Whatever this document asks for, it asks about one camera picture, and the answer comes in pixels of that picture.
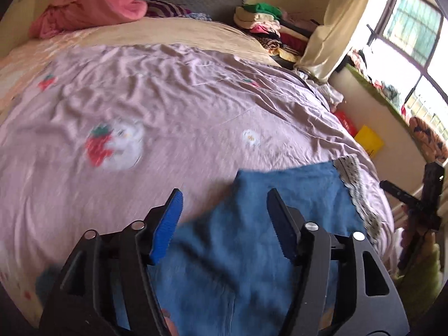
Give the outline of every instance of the pink bedsheet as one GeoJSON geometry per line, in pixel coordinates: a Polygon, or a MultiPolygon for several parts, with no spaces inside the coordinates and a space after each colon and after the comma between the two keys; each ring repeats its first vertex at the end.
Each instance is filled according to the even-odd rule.
{"type": "Polygon", "coordinates": [[[185,196],[181,221],[223,199],[239,169],[357,155],[391,250],[393,218],[366,152],[318,94],[282,68],[183,45],[73,48],[0,126],[0,279],[32,324],[37,277],[84,231],[122,230],[185,196]]]}
{"type": "Polygon", "coordinates": [[[142,0],[53,0],[31,24],[31,38],[49,39],[63,31],[130,23],[148,6],[142,0]]]}

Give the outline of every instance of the pile of clothes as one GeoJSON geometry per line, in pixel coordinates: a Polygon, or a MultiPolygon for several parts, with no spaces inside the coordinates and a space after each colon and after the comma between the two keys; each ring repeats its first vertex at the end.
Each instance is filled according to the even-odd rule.
{"type": "Polygon", "coordinates": [[[147,9],[142,0],[53,0],[31,24],[29,35],[49,39],[64,31],[130,23],[147,9]]]}
{"type": "Polygon", "coordinates": [[[317,26],[311,22],[307,25],[310,30],[298,27],[285,11],[267,3],[238,6],[234,22],[257,39],[269,55],[288,62],[296,62],[303,56],[308,39],[317,26]]]}
{"type": "Polygon", "coordinates": [[[326,82],[319,82],[312,76],[310,76],[305,71],[302,71],[299,68],[294,68],[294,73],[297,74],[300,78],[302,78],[310,87],[311,90],[316,90],[319,92],[323,98],[325,98],[325,101],[328,103],[328,107],[330,108],[330,111],[332,113],[335,113],[337,110],[337,105],[339,105],[344,100],[344,96],[342,93],[337,91],[333,88],[329,83],[326,82]]]}

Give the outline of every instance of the window frame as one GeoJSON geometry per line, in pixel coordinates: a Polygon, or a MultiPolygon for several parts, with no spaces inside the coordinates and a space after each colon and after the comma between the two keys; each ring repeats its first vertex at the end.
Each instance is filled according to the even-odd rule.
{"type": "Polygon", "coordinates": [[[431,6],[432,8],[436,9],[440,13],[440,24],[438,26],[438,32],[437,36],[435,37],[434,46],[432,47],[432,50],[429,54],[429,57],[425,63],[424,66],[422,66],[417,60],[415,60],[413,57],[411,57],[408,53],[406,53],[404,50],[396,46],[394,43],[389,41],[387,38],[383,36],[384,30],[386,29],[386,26],[389,22],[389,19],[393,13],[393,9],[395,8],[397,0],[388,0],[386,3],[386,7],[384,8],[384,11],[382,12],[382,15],[378,21],[378,24],[376,25],[375,29],[371,28],[371,26],[368,24],[367,28],[370,30],[370,37],[367,42],[367,45],[370,46],[375,39],[379,39],[385,44],[389,45],[391,48],[393,48],[396,52],[400,53],[403,57],[405,57],[413,66],[415,66],[420,71],[420,77],[418,78],[415,86],[411,89],[411,91],[406,95],[406,98],[404,100],[405,104],[411,97],[411,95],[414,93],[418,83],[422,79],[422,77],[425,77],[429,83],[432,84],[432,86],[437,90],[437,92],[442,96],[444,101],[448,105],[448,95],[443,91],[443,89],[437,84],[437,82],[431,77],[431,75],[428,73],[428,67],[431,64],[431,60],[434,56],[435,49],[437,48],[438,41],[440,40],[440,34],[442,33],[442,24],[444,21],[444,14],[443,12],[437,7],[432,5],[431,3],[427,2],[426,0],[420,0],[421,2],[431,6]]]}

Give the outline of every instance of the white curtain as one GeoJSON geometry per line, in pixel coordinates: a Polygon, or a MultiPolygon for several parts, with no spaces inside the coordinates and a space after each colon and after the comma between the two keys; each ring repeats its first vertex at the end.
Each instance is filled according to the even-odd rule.
{"type": "Polygon", "coordinates": [[[316,28],[295,67],[326,82],[347,53],[350,39],[369,0],[330,0],[323,25],[316,28]]]}

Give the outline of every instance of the red bag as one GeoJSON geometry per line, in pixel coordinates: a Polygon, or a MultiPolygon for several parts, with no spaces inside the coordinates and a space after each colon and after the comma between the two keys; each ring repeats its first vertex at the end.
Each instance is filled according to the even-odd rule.
{"type": "Polygon", "coordinates": [[[337,117],[342,126],[349,132],[352,137],[355,137],[358,134],[358,130],[356,129],[354,123],[347,117],[346,113],[337,109],[333,115],[337,117]]]}

